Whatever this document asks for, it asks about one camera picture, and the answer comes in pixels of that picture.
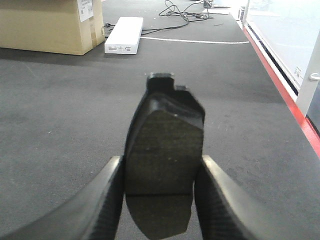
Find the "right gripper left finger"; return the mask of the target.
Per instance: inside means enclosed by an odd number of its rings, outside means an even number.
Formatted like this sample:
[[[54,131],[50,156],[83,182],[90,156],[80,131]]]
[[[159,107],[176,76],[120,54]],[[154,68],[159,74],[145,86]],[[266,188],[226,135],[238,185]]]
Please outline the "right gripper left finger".
[[[124,196],[124,164],[113,156],[76,195],[3,240],[113,240]]]

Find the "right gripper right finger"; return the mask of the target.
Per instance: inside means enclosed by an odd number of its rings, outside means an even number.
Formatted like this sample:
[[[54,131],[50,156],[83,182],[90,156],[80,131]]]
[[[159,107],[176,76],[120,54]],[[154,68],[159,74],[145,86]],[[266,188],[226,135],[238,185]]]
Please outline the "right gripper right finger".
[[[320,233],[252,198],[203,155],[194,197],[204,240],[318,240]]]

